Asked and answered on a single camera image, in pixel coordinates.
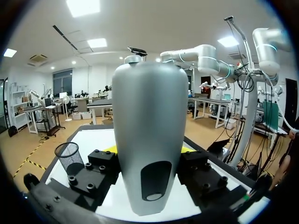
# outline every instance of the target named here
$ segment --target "ceiling light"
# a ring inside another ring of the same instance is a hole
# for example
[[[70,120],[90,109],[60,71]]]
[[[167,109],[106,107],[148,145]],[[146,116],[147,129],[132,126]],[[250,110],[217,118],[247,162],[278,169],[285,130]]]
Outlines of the ceiling light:
[[[4,53],[4,57],[13,57],[16,52],[17,52],[16,50],[7,48]]]
[[[88,40],[87,43],[91,48],[103,48],[107,47],[107,41],[105,38],[100,38],[100,39],[93,39],[93,40]]]
[[[221,43],[226,48],[239,45],[239,42],[233,36],[224,37],[218,40],[218,42]]]
[[[98,13],[100,11],[100,0],[67,0],[66,4],[73,17]]]

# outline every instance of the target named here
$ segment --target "mesh pencil holder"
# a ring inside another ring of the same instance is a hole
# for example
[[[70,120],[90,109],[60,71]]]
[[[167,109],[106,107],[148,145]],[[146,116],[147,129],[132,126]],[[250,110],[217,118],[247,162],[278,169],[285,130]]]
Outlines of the mesh pencil holder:
[[[79,146],[74,142],[66,142],[55,149],[55,155],[59,158],[67,175],[76,175],[84,168],[83,160],[79,153]]]

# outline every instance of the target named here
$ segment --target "ceiling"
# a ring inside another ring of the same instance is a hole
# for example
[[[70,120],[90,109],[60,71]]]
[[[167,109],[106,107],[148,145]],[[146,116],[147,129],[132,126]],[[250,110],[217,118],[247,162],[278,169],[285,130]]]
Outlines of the ceiling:
[[[27,66],[33,55],[43,54],[48,63],[40,72],[53,72],[97,63],[120,64],[120,56],[130,54],[128,46],[146,50],[148,60],[163,51],[185,49],[200,44],[217,48],[217,57],[236,64],[217,40],[231,35],[223,18],[233,15],[236,24],[248,38],[253,59],[257,60],[252,31],[259,27],[279,25],[270,10],[253,0],[100,0],[101,12],[73,18],[65,0],[41,0],[25,15],[8,48],[17,50],[13,58],[5,58],[2,68]],[[75,50],[52,26],[78,48]],[[240,50],[245,54],[242,40]],[[106,38],[105,48],[89,48],[87,40]],[[282,53],[282,63],[291,61]]]

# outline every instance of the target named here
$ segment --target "window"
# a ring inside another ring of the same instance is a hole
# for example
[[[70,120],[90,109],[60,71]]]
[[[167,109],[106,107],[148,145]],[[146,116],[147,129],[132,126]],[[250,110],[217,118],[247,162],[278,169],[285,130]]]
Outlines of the window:
[[[71,78],[73,70],[62,71],[53,74],[53,95],[59,97],[59,93],[67,92],[68,96],[72,95]]]
[[[187,76],[188,76],[188,82],[189,82],[189,88],[188,90],[192,90],[192,71],[185,70]]]

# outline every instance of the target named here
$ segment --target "black bag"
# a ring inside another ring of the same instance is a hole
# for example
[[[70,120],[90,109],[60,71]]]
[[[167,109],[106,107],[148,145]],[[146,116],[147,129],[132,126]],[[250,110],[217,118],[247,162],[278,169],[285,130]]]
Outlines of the black bag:
[[[9,129],[8,129],[8,135],[10,137],[13,137],[15,134],[18,133],[18,129],[16,128],[16,126],[11,126]]]

